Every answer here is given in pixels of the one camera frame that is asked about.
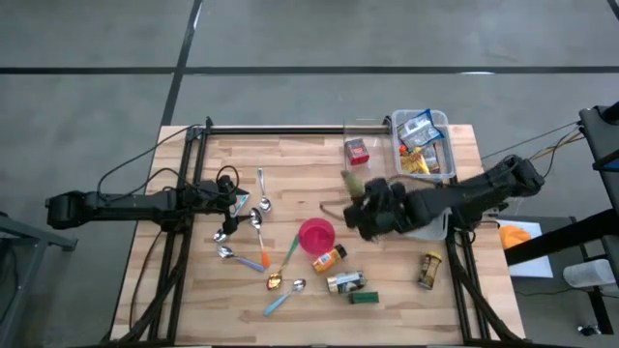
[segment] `concrete floor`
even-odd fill
[[[192,0],[0,0],[0,67],[173,67],[191,7]],[[617,63],[618,33],[619,20],[604,0],[206,0],[188,66],[604,66]],[[154,143],[171,80],[0,75],[0,210],[45,227],[47,197],[94,189],[105,171]],[[583,107],[616,102],[617,90],[617,74],[185,76],[172,124],[203,122],[207,115],[220,125],[340,124],[432,107],[452,124],[472,124],[485,155],[575,121]],[[514,153],[530,156],[562,134]],[[141,183],[149,162],[126,167],[105,189]],[[608,208],[591,162],[584,142],[561,150],[544,190],[517,213],[584,218]],[[545,171],[547,162],[536,165]],[[46,256],[23,345],[101,339],[133,226],[90,223],[63,232],[79,238],[77,250],[51,249]],[[525,328],[547,316],[530,305],[539,299],[518,300]],[[552,325],[527,333],[565,342],[559,338],[574,334],[578,320],[590,322],[587,315],[552,316]]]

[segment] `red cup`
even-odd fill
[[[313,255],[322,255],[333,248],[336,230],[331,222],[324,218],[313,217],[301,225],[299,244],[303,250]]]

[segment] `yellow package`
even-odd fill
[[[400,156],[400,162],[402,163],[402,169],[408,171],[411,174],[429,174],[427,168],[426,159],[422,155],[422,149],[415,148],[411,154]]]

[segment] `spoon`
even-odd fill
[[[230,238],[230,236],[224,234],[222,229],[219,229],[217,230],[217,232],[215,232],[215,236],[213,236],[213,241],[215,241],[215,243],[223,243],[227,241],[228,238]]]
[[[251,225],[255,228],[255,230],[258,231],[258,242],[260,242],[260,251],[262,251],[262,266],[264,266],[265,268],[269,268],[269,266],[271,266],[271,262],[269,261],[269,255],[267,255],[267,252],[264,251],[264,243],[262,243],[262,233],[260,233],[260,226],[262,225],[262,215],[255,208],[251,208],[250,222]]]
[[[283,263],[281,264],[280,270],[272,275],[269,275],[269,279],[267,279],[267,290],[273,290],[280,287],[281,284],[281,271],[288,265],[288,261],[290,260],[290,256],[299,245],[299,235],[294,237],[294,241],[292,241],[292,245],[290,246],[290,250],[286,255],[286,258],[283,259]]]
[[[259,265],[253,261],[250,261],[246,258],[243,257],[239,257],[237,255],[234,254],[234,252],[232,252],[232,249],[227,247],[227,246],[218,246],[217,247],[217,253],[221,256],[221,258],[235,258],[237,259],[237,261],[239,261],[240,263],[253,268],[256,271],[259,272],[264,272],[264,267],[262,267],[262,265]]]
[[[263,213],[269,213],[271,211],[271,201],[264,193],[264,171],[262,168],[258,168],[258,180],[260,181],[260,189],[262,189],[262,198],[260,198],[260,204],[258,207]]]
[[[283,304],[284,301],[286,301],[288,296],[290,296],[293,292],[300,292],[305,287],[306,287],[306,280],[305,279],[297,279],[297,280],[295,280],[292,283],[292,289],[290,289],[290,291],[288,291],[285,295],[283,295],[282,297],[278,298],[277,301],[273,302],[266,309],[264,309],[264,313],[263,313],[264,316],[271,315],[271,313],[273,313],[273,311],[277,307],[279,307],[281,304]]]

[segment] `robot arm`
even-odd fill
[[[232,234],[247,217],[232,217],[230,206],[236,195],[248,194],[234,188],[230,177],[216,182],[201,181],[197,187],[186,186],[153,194],[101,194],[96,191],[70,191],[48,198],[47,224],[54,229],[78,227],[89,221],[150,220],[165,232],[182,232],[184,216],[193,214],[223,214],[223,231]]]
[[[508,197],[537,194],[544,178],[529,159],[508,156],[489,171],[456,185],[406,192],[404,185],[389,185],[384,178],[365,184],[365,194],[344,209],[349,228],[357,227],[367,241],[397,231],[408,232],[429,224],[451,208],[455,227],[471,229],[484,211]]]

